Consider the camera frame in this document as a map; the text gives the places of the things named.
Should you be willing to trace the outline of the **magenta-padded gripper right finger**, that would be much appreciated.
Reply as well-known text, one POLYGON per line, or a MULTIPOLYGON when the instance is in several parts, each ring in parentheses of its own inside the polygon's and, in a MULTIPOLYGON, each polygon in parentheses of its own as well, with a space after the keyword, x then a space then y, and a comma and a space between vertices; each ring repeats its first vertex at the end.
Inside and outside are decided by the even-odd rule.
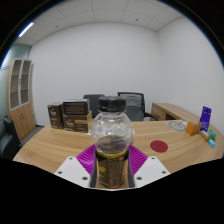
POLYGON ((170 172, 156 156, 148 157, 134 146, 129 147, 128 184, 140 188, 166 177, 170 172))

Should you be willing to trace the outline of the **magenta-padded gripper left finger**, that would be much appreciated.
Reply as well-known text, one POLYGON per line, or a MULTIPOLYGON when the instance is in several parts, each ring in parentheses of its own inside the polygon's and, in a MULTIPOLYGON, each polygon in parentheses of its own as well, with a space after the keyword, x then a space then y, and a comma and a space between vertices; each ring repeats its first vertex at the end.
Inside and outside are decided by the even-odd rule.
POLYGON ((81 187, 95 187, 97 181, 95 146, 89 146, 77 157, 67 157, 55 175, 81 187))

